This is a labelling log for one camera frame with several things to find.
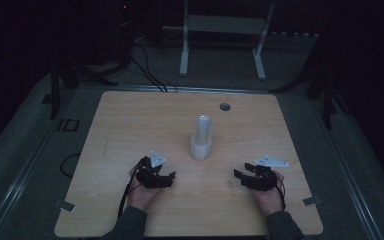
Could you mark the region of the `grey tape piece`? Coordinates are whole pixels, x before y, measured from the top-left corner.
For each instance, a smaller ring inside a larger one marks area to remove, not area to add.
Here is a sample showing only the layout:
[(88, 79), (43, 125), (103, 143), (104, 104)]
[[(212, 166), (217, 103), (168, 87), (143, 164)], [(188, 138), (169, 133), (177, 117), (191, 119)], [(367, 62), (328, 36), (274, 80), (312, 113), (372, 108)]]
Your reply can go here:
[(305, 206), (318, 205), (322, 203), (322, 200), (318, 196), (312, 196), (312, 197), (303, 199), (303, 203)]
[(62, 210), (68, 211), (68, 212), (73, 212), (76, 208), (76, 206), (74, 204), (69, 203), (65, 200), (57, 200), (54, 203), (54, 206), (58, 209), (62, 209)]

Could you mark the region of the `black tripod stand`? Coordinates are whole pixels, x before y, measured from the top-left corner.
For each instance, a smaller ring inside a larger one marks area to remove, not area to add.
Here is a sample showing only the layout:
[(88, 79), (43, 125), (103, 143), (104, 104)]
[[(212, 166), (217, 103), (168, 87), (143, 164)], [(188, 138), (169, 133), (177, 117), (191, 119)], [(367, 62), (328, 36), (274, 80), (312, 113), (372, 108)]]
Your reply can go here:
[(91, 77), (94, 82), (101, 85), (116, 86), (116, 83), (105, 79), (102, 75), (72, 59), (53, 60), (50, 69), (50, 93), (43, 99), (43, 103), (51, 105), (51, 119), (56, 117), (60, 109), (60, 82), (63, 82), (68, 89), (76, 89), (79, 86), (80, 82), (75, 74), (76, 71)]
[(334, 63), (329, 40), (325, 36), (319, 35), (298, 77), (281, 87), (271, 89), (270, 93), (285, 93), (308, 82), (309, 86), (305, 94), (308, 99), (323, 96), (322, 120), (326, 128), (331, 130), (331, 114), (335, 112), (332, 103), (334, 96), (333, 70)]

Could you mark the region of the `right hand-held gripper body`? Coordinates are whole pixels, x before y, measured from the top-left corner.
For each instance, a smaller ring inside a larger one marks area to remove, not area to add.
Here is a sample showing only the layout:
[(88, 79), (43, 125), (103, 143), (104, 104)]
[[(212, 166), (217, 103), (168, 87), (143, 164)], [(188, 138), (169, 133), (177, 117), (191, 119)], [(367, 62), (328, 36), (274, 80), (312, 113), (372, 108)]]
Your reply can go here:
[(252, 165), (257, 166), (256, 171), (249, 171), (252, 176), (247, 175), (245, 180), (241, 180), (241, 184), (253, 190), (266, 192), (277, 186), (277, 176), (272, 168), (288, 167), (289, 163), (264, 155), (262, 158), (255, 160)]

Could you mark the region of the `white metal stand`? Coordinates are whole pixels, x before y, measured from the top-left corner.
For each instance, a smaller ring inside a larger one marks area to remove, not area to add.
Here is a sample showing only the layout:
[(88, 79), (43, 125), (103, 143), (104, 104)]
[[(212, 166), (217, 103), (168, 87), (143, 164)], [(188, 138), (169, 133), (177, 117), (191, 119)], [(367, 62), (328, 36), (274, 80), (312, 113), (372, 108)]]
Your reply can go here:
[(189, 13), (189, 0), (184, 1), (183, 13), (183, 45), (180, 58), (179, 74), (188, 74), (189, 32), (216, 32), (231, 34), (259, 35), (258, 45), (252, 49), (254, 66), (259, 80), (266, 79), (261, 52), (268, 35), (276, 4), (270, 3), (264, 18), (228, 17), (213, 15), (194, 15)]

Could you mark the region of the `person's right hand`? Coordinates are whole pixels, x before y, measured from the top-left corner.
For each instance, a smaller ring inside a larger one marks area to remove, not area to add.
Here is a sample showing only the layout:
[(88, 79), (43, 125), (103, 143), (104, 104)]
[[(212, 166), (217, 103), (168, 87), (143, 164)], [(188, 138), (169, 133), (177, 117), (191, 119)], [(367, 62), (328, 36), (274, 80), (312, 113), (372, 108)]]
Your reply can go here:
[(284, 176), (277, 171), (275, 171), (275, 174), (277, 176), (277, 186), (275, 188), (266, 192), (251, 189), (251, 193), (256, 198), (264, 216), (269, 216), (270, 214), (280, 212), (285, 209), (284, 195), (282, 192)]

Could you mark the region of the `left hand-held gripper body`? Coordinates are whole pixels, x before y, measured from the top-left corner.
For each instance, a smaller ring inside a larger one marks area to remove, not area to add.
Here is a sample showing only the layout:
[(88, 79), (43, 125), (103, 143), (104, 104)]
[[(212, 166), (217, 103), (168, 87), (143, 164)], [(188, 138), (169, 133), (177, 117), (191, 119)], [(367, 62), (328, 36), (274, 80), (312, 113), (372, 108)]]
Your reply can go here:
[(138, 163), (137, 180), (148, 189), (161, 188), (163, 181), (171, 180), (168, 175), (159, 174), (165, 162), (162, 155), (151, 150), (150, 155), (143, 157)]

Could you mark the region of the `person's left hand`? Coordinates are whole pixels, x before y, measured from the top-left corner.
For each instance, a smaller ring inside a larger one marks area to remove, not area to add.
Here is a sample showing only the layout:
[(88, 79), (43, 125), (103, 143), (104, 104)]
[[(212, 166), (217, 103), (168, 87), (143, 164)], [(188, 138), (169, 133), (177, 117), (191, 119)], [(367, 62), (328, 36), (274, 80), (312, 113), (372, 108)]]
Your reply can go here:
[(148, 189), (139, 182), (133, 182), (128, 190), (127, 205), (146, 212), (160, 192), (160, 188)]

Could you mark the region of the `stack of clear plastic cups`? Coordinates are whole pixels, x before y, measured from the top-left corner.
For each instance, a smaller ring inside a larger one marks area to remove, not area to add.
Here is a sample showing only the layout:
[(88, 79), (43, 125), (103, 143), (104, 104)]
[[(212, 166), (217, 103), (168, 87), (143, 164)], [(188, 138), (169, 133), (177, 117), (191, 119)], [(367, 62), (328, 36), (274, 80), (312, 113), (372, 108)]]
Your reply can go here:
[(191, 156), (195, 160), (206, 160), (212, 148), (212, 120), (208, 115), (195, 119), (195, 130), (190, 140)]

